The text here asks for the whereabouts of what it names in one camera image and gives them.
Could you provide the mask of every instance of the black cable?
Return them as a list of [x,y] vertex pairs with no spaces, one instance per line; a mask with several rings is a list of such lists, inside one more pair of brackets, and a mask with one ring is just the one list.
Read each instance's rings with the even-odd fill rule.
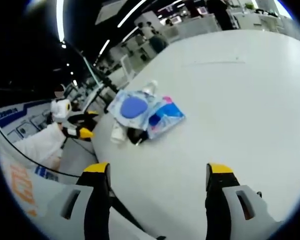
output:
[[138,229],[145,232],[143,227],[140,225],[140,223],[135,219],[135,217],[130,213],[130,211],[126,208],[126,206],[117,198],[116,194],[114,193],[114,196],[111,197],[111,206],[123,217],[125,217],[130,223],[135,225]]
[[88,153],[90,153],[91,155],[93,155],[93,156],[96,157],[96,155],[95,155],[93,152],[90,152],[88,149],[86,149],[86,148],[85,148],[83,145],[81,145],[79,142],[75,141],[73,138],[72,138],[72,140],[73,140],[76,144],[78,144],[79,146],[81,146],[84,150],[86,150]]
[[54,173],[57,173],[57,174],[62,174],[62,175],[65,175],[65,176],[69,176],[69,177],[74,177],[74,178],[80,178],[80,176],[77,176],[77,175],[72,175],[72,174],[68,174],[68,173],[64,173],[64,172],[60,172],[60,171],[57,171],[57,170],[53,170],[53,169],[51,169],[51,168],[49,168],[49,167],[46,167],[46,166],[44,166],[44,165],[42,165],[42,164],[40,164],[40,163],[37,163],[36,161],[34,161],[34,160],[32,160],[31,158],[29,158],[28,156],[26,156],[26,155],[24,155],[15,145],[13,145],[10,141],[9,141],[9,139],[5,136],[5,134],[1,131],[1,129],[0,129],[0,133],[1,133],[1,135],[4,137],[4,139],[15,149],[15,150],[17,150],[22,156],[24,156],[25,158],[27,158],[30,162],[32,162],[32,163],[34,163],[34,164],[36,164],[36,165],[39,165],[40,167],[44,167],[44,168],[46,168],[46,169],[48,169],[48,170],[50,170],[50,171],[52,171],[52,172],[54,172]]

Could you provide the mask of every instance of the plastic bottle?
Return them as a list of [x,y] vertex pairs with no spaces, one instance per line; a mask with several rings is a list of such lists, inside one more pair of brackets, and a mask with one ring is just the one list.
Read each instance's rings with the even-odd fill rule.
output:
[[157,88],[158,88],[158,82],[156,80],[152,80],[142,88],[142,91],[149,95],[155,95]]
[[123,143],[127,138],[127,129],[117,121],[114,122],[111,132],[111,142],[115,144]]

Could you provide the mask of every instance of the table surface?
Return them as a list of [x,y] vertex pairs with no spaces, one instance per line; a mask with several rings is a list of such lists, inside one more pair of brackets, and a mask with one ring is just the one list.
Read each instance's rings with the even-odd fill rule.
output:
[[150,234],[206,237],[206,164],[231,167],[261,191],[275,220],[300,202],[300,41],[273,32],[233,30],[171,44],[130,83],[158,81],[186,119],[139,146],[110,141],[102,117],[92,139],[111,164],[118,198]]

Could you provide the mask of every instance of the ceiling light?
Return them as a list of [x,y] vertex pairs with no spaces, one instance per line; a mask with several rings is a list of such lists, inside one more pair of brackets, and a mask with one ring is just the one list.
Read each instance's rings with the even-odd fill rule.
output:
[[64,0],[56,1],[56,26],[58,29],[59,41],[65,39],[64,33]]
[[172,4],[177,4],[177,3],[180,3],[182,2],[183,0],[177,0],[177,1],[174,1]]
[[172,5],[175,5],[175,4],[177,4],[177,3],[180,3],[180,2],[182,2],[182,1],[183,1],[183,0],[177,0],[177,1],[174,1],[173,3],[167,5],[167,6],[163,7],[163,8],[160,8],[160,9],[158,10],[158,12],[164,10],[164,9],[167,8],[167,7],[170,7],[170,6],[172,6]]
[[127,36],[125,36],[122,39],[122,42],[124,42],[125,40],[127,40],[137,29],[138,29],[138,27],[136,26]]
[[120,28],[120,27],[125,23],[125,21],[131,16],[131,14],[133,14],[135,10],[137,10],[142,4],[144,4],[145,1],[147,1],[147,0],[141,0],[137,5],[135,5],[135,6],[128,12],[128,14],[121,20],[121,22],[119,22],[117,28]]
[[103,45],[103,47],[101,48],[101,51],[99,52],[99,55],[101,55],[103,52],[104,52],[104,50],[106,49],[106,47],[107,47],[107,45],[110,43],[110,40],[108,39],[106,42],[105,42],[105,44]]

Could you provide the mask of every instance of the computer monitor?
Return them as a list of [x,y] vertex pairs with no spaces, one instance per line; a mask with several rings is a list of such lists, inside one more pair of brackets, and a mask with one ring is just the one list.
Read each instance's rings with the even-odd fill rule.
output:
[[178,23],[181,23],[182,20],[181,20],[181,17],[179,15],[177,15],[177,16],[171,18],[171,22],[173,24],[178,24]]
[[199,8],[197,8],[198,12],[201,14],[201,15],[205,15],[205,14],[208,14],[208,11],[207,9],[204,7],[204,6],[201,6]]

